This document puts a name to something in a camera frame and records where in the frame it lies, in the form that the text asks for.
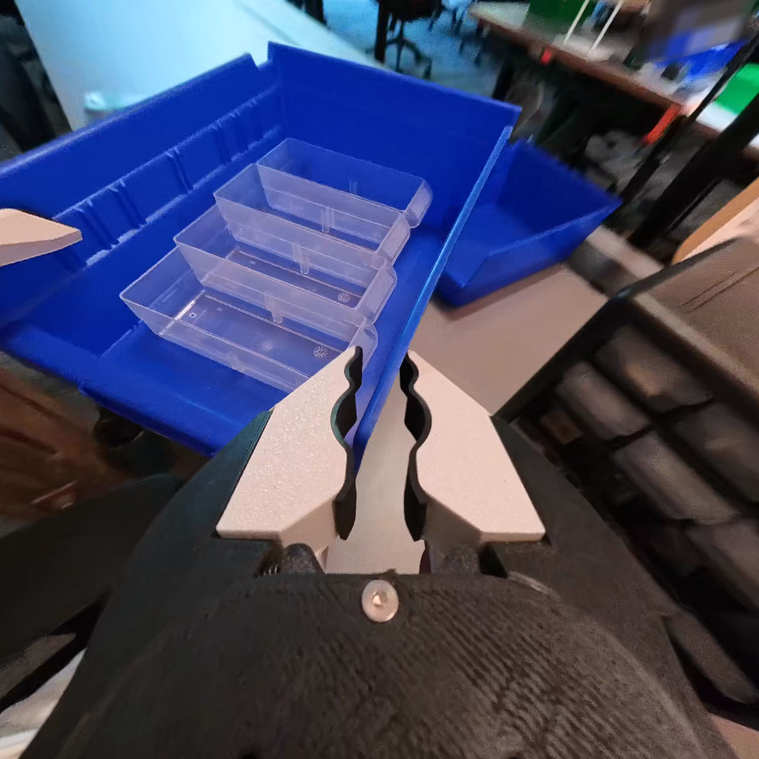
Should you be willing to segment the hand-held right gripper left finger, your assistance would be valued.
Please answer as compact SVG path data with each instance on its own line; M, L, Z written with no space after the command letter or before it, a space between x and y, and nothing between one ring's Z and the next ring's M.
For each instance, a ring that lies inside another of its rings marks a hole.
M355 455L363 350L350 347L270 411L216 524L220 538L307 546L324 568L355 524Z

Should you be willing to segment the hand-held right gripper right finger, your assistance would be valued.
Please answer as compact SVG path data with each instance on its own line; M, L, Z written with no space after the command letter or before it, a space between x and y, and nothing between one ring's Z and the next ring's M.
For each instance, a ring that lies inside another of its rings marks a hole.
M412 539L434 549L541 541L544 523L487 410L414 351L400 386L413 437L404 486Z

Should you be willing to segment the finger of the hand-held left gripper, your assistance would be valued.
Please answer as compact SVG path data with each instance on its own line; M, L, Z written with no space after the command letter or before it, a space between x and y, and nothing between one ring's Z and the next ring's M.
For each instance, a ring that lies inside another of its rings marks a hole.
M1 209L1 266L61 251L82 240L80 230L38 215Z

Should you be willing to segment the clear plastic drawer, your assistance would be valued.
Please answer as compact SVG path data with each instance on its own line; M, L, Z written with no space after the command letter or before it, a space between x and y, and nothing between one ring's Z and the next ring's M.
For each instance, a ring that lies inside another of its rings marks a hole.
M271 217L363 247L394 262L412 237L404 215L362 196L277 170L247 166L214 192L230 227L261 228Z
M228 224L214 206L174 241L202 284L319 329L375 323L397 283L381 256L266 213Z
M422 177L288 138L260 158L256 165L302 177L340 191L362 196L400 211L411 228L419 226L432 191Z
M378 343L371 323L328 319L317 326L272 316L199 281L177 248L120 298L158 337L287 393L350 347L359 346L368 364Z

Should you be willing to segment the black drawer cabinet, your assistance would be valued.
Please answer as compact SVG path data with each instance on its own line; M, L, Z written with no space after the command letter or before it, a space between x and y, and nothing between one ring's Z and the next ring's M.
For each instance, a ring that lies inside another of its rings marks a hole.
M622 288L501 408L669 602L700 698L757 729L757 245Z

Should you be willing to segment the large blue plastic bin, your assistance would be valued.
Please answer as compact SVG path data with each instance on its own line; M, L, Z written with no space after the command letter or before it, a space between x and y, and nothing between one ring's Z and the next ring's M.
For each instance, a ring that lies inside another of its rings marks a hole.
M360 466L402 360L517 110L436 83L270 43L2 163L2 208L79 229L2 268L2 352L214 456L282 392L155 336L120 293L213 193L285 138L398 169L432 204L398 259L349 440Z

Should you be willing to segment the white table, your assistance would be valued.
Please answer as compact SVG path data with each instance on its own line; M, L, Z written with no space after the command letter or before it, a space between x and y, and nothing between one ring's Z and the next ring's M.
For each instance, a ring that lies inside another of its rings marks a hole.
M15 2L69 125L133 105L279 43L378 67L283 1Z

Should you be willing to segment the small blue plastic bin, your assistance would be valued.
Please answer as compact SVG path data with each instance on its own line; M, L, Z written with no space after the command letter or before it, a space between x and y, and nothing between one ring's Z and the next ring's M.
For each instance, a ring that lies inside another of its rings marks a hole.
M562 263L619 205L542 149L511 143L464 223L436 294L459 308Z

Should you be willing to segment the black office chair base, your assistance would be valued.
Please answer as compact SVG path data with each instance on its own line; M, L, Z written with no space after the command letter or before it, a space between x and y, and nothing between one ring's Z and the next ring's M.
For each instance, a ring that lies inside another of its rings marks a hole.
M374 59L385 63L386 51L396 50L395 72L401 73L402 53L412 53L416 65L422 66L423 78L430 79L432 59L425 55L406 34L406 26L415 21L431 19L436 10L434 1L375 1L377 6Z

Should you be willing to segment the wooden background table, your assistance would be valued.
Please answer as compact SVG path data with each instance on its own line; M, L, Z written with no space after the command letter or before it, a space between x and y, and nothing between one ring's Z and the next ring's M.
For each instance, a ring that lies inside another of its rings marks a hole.
M526 3L474 3L468 15L483 28L485 36L504 40L541 66L562 65L664 111L674 109L679 115L691 116L704 106L695 123L709 138L715 138L737 117L715 101L706 103L709 87L691 92L663 79L650 64L634 72L613 60L607 48L594 49L592 43L576 35L567 38L565 34L550 34L537 22L528 20Z

